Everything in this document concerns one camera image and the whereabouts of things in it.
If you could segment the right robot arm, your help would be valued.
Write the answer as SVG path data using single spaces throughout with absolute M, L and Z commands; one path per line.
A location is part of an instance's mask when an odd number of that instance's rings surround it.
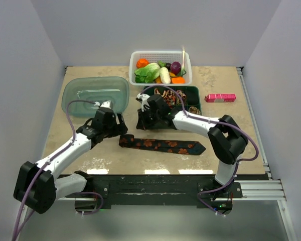
M 138 94 L 136 100 L 141 103 L 137 111 L 137 129 L 150 130 L 158 123 L 174 130 L 182 130 L 204 136 L 219 160 L 218 171 L 213 185 L 214 193 L 225 197 L 231 192 L 229 181 L 233 179 L 236 161 L 244 152 L 248 139 L 239 131 L 234 119 L 228 115 L 222 118 L 208 118 L 188 111 L 170 108 L 159 94 Z

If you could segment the dark orange floral tie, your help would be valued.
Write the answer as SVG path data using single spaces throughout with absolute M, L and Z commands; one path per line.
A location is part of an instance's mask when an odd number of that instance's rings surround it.
M 122 148 L 131 148 L 180 155 L 200 155 L 206 148 L 197 141 L 140 139 L 134 135 L 121 135 L 119 145 Z

